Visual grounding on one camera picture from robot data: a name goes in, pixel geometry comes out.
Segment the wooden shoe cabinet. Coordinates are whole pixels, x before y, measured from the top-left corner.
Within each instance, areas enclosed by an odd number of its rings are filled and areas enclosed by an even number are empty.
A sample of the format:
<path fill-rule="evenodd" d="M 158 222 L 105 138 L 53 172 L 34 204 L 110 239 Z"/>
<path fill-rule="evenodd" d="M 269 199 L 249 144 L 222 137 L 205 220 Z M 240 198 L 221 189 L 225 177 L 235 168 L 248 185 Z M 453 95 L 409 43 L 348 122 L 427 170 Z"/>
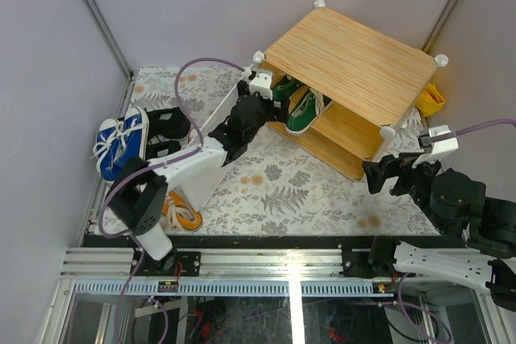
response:
<path fill-rule="evenodd" d="M 427 83 L 448 63 L 327 7 L 314 9 L 264 52 L 257 67 L 275 82 L 288 75 L 331 99 L 328 109 L 291 139 L 351 180 L 395 138 Z"/>

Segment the green sneaker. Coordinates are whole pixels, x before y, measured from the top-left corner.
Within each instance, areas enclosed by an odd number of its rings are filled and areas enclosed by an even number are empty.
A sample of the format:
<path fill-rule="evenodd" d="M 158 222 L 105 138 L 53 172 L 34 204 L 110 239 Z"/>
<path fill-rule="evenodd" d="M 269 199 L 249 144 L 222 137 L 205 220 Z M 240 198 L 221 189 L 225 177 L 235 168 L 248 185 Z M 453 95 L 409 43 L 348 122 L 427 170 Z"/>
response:
<path fill-rule="evenodd" d="M 288 113 L 285 129 L 291 135 L 304 133 L 332 103 L 328 96 L 308 88 Z"/>
<path fill-rule="evenodd" d="M 303 86 L 304 84 L 289 76 L 283 76 L 273 87 L 273 104 L 276 108 L 288 106 L 290 98 Z"/>

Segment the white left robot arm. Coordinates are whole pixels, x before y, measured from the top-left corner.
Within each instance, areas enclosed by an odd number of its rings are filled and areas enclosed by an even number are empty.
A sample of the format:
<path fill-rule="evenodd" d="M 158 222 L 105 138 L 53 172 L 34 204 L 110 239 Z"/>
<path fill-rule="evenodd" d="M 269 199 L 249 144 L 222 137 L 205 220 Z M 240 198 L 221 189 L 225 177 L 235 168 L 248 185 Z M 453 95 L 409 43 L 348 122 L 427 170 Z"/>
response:
<path fill-rule="evenodd" d="M 160 225 L 167 193 L 191 185 L 189 203 L 199 211 L 214 192 L 210 176 L 236 161 L 265 123 L 281 119 L 280 104 L 273 100 L 272 72 L 260 70 L 243 84 L 229 115 L 197 146 L 154 160 L 128 160 L 108 192 L 107 206 L 149 255 L 148 265 L 159 275 L 168 275 L 177 264 L 173 243 Z"/>

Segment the blue sneaker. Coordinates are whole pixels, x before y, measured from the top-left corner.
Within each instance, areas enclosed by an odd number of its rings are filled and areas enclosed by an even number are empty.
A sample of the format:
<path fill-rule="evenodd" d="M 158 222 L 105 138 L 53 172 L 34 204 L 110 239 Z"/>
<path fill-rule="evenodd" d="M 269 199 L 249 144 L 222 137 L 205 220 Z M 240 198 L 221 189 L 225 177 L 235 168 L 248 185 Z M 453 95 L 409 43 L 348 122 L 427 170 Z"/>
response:
<path fill-rule="evenodd" d="M 119 162 L 124 149 L 121 141 L 123 123 L 115 118 L 104 120 L 98 128 L 93 147 L 96 169 L 105 182 L 113 182 L 122 170 Z"/>
<path fill-rule="evenodd" d="M 145 160 L 149 119 L 147 112 L 137 106 L 130 107 L 123 120 L 120 147 L 114 157 L 114 177 L 122 171 L 125 163 L 134 157 Z"/>

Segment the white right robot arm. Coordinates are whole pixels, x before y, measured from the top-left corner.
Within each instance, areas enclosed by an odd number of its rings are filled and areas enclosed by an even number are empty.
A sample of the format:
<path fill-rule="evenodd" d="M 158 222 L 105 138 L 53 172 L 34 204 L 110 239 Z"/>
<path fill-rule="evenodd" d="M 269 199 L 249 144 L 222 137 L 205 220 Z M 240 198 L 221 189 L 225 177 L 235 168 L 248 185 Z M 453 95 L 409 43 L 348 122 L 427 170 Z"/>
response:
<path fill-rule="evenodd" d="M 388 179 L 395 179 L 391 195 L 409 196 L 442 236 L 466 242 L 487 259 L 481 263 L 426 258 L 416 247 L 377 236 L 367 257 L 369 269 L 381 276 L 437 273 L 446 281 L 489 294 L 495 305 L 514 311 L 515 270 L 508 261 L 515 257 L 515 204 L 488 197 L 484 183 L 451 168 L 443 171 L 439 161 L 419 163 L 419 156 L 401 153 L 364 161 L 368 191 L 379 193 Z"/>

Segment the white cabinet door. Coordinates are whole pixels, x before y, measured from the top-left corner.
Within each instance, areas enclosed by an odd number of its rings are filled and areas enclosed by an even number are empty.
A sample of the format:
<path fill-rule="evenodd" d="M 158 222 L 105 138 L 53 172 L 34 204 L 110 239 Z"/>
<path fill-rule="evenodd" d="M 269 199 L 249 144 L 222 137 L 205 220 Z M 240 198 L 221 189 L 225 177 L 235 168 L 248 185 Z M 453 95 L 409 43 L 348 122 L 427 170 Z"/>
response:
<path fill-rule="evenodd" d="M 237 102 L 237 83 L 220 102 L 214 113 L 201 128 L 203 144 L 198 139 L 185 149 L 187 158 L 177 161 L 172 166 L 174 177 L 169 179 L 171 188 L 179 186 L 185 199 L 192 207 L 200 211 L 208 203 L 218 185 L 231 169 L 227 161 L 227 149 L 216 139 L 209 136 L 219 124 L 222 124 Z"/>

